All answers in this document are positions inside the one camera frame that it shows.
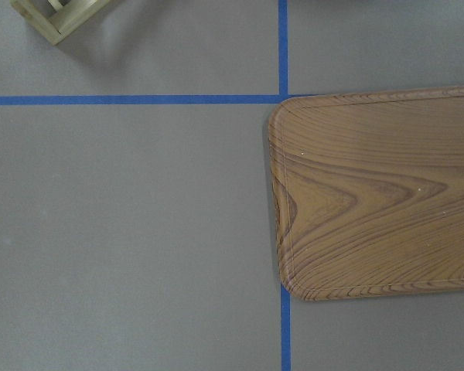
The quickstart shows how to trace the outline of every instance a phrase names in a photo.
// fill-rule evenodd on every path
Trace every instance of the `wooden frame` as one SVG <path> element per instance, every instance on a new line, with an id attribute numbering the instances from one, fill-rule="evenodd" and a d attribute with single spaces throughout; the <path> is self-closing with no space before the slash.
<path id="1" fill-rule="evenodd" d="M 70 0 L 62 5 L 59 0 L 48 0 L 56 12 L 46 17 L 30 0 L 11 0 L 11 6 L 41 33 L 52 45 L 68 37 L 111 0 Z"/>

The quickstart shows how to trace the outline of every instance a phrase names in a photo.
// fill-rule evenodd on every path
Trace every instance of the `wood grain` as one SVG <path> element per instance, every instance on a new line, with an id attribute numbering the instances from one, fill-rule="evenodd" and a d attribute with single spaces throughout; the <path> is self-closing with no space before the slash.
<path id="1" fill-rule="evenodd" d="M 293 98 L 269 136 L 294 296 L 464 289 L 464 87 Z"/>

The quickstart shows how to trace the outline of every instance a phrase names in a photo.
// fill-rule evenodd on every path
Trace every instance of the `wooden tray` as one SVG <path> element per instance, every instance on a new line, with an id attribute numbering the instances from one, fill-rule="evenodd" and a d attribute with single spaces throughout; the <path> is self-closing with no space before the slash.
<path id="1" fill-rule="evenodd" d="M 293 98 L 269 135 L 294 296 L 464 289 L 464 87 Z"/>

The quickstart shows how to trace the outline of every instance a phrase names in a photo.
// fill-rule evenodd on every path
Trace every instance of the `blue tape line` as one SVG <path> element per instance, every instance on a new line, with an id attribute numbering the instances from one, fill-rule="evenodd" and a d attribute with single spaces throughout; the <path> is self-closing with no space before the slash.
<path id="1" fill-rule="evenodd" d="M 291 371 L 291 295 L 280 285 L 281 371 Z"/>
<path id="2" fill-rule="evenodd" d="M 278 0 L 278 89 L 288 97 L 288 0 Z"/>
<path id="3" fill-rule="evenodd" d="M 80 95 L 0 97 L 0 106 L 90 104 L 276 104 L 273 95 Z"/>

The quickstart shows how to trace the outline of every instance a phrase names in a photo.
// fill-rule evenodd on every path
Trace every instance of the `gray surface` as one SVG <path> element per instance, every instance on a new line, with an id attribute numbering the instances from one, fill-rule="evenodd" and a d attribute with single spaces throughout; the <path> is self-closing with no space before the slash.
<path id="1" fill-rule="evenodd" d="M 292 94 L 464 83 L 464 1 L 289 15 Z M 0 1 L 0 95 L 275 94 L 276 42 L 274 0 L 119 0 L 58 48 Z M 280 369 L 272 109 L 0 107 L 0 371 Z M 464 370 L 464 293 L 292 299 L 306 369 Z"/>
<path id="2" fill-rule="evenodd" d="M 277 65 L 275 0 L 114 0 L 56 48 L 0 0 L 0 95 L 274 94 Z"/>
<path id="3" fill-rule="evenodd" d="M 464 84 L 464 0 L 289 2 L 290 93 Z"/>
<path id="4" fill-rule="evenodd" d="M 279 369 L 270 110 L 0 107 L 0 370 Z"/>
<path id="5" fill-rule="evenodd" d="M 292 299 L 292 371 L 464 370 L 464 292 Z"/>

